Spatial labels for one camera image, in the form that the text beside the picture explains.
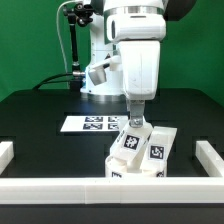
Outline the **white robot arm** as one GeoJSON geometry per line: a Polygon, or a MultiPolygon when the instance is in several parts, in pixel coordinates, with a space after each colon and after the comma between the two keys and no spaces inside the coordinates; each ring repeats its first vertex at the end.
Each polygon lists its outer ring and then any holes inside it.
{"type": "Polygon", "coordinates": [[[93,8],[93,22],[91,60],[81,91],[99,100],[124,95],[129,124],[142,126],[145,102],[157,90],[166,23],[181,20],[196,1],[84,0],[93,8]]]}

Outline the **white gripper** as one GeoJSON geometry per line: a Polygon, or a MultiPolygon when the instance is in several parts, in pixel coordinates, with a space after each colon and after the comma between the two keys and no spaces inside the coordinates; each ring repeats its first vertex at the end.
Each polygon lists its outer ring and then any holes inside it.
{"type": "Polygon", "coordinates": [[[132,128],[143,126],[145,101],[155,97],[160,41],[166,22],[159,14],[116,14],[106,20],[106,37],[116,45],[123,70],[123,89],[132,128]]]}

